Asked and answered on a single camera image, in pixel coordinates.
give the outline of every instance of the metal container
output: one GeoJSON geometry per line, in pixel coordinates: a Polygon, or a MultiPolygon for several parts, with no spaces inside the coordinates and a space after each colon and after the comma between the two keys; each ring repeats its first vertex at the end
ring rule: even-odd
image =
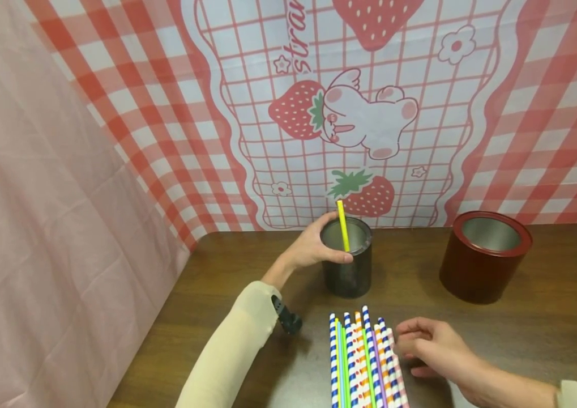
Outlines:
{"type": "MultiPolygon", "coordinates": [[[[349,252],[354,257],[352,263],[339,265],[322,262],[325,285],[336,296],[355,298],[365,295],[371,284],[371,230],[360,219],[347,217],[349,252]]],[[[332,249],[344,250],[343,233],[338,219],[328,222],[320,233],[322,242],[332,249]]]]}
{"type": "Polygon", "coordinates": [[[440,282],[475,304],[499,300],[533,238],[516,220],[488,211],[461,214],[452,225],[440,282]]]}

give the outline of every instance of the strawberry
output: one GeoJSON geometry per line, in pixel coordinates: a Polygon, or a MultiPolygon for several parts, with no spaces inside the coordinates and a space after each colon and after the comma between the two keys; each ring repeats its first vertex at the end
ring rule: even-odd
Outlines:
{"type": "Polygon", "coordinates": [[[366,51],[381,50],[424,0],[332,0],[366,51]]]}
{"type": "Polygon", "coordinates": [[[341,171],[332,171],[338,176],[336,184],[331,188],[330,195],[334,199],[343,197],[345,212],[352,215],[380,216],[390,211],[395,201],[395,188],[390,181],[382,176],[350,172],[346,175],[341,171]]]}
{"type": "Polygon", "coordinates": [[[291,137],[306,141],[319,137],[325,92],[315,81],[295,82],[281,98],[268,107],[268,115],[291,137]]]}

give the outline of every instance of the checkered cloth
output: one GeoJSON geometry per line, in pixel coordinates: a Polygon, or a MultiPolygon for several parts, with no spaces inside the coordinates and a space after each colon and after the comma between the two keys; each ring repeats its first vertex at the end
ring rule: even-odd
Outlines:
{"type": "Polygon", "coordinates": [[[450,224],[476,209],[577,222],[577,0],[426,0],[374,52],[362,50],[331,0],[20,1],[191,248],[212,231],[309,224],[333,208],[335,169],[368,168],[395,188],[391,210],[368,220],[374,227],[450,224]],[[310,79],[326,87],[358,67],[366,98],[399,85],[418,101],[394,158],[293,139],[268,117],[301,80],[275,61],[287,55],[291,5],[302,4],[310,79]],[[440,64],[444,35],[465,25],[476,27],[476,48],[440,64]],[[469,107],[504,61],[512,69],[475,120],[469,107]]]}

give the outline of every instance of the table surface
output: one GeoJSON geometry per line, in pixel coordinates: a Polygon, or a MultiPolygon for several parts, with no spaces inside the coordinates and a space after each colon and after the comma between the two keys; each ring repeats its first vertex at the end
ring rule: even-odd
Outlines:
{"type": "MultiPolygon", "coordinates": [[[[417,315],[446,320],[479,355],[543,381],[577,379],[577,224],[532,226],[534,244],[503,298],[464,303],[438,280],[447,228],[377,230],[373,284],[356,300],[330,295],[319,266],[296,273],[283,295],[301,315],[301,334],[277,325],[241,388],[235,407],[327,407],[328,315],[360,310],[393,326],[417,315]]],[[[174,407],[212,332],[238,293],[261,278],[297,232],[221,232],[190,257],[109,407],[174,407]]],[[[444,381],[414,379],[405,362],[412,408],[469,406],[444,381]]]]}

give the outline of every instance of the strawberry leaf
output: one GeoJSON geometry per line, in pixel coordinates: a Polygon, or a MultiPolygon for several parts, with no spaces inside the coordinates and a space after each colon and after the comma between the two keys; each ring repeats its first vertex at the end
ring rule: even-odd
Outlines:
{"type": "Polygon", "coordinates": [[[310,125],[313,126],[313,132],[320,130],[325,121],[325,117],[322,115],[324,96],[325,93],[322,90],[319,90],[311,99],[311,104],[313,106],[309,109],[309,115],[311,116],[310,125]]]}
{"type": "Polygon", "coordinates": [[[340,170],[334,170],[331,172],[332,175],[337,176],[336,184],[331,188],[328,195],[332,195],[334,199],[341,197],[345,198],[352,193],[358,193],[362,190],[363,186],[370,184],[373,175],[366,175],[365,170],[361,170],[357,173],[350,172],[346,175],[340,170]]]}

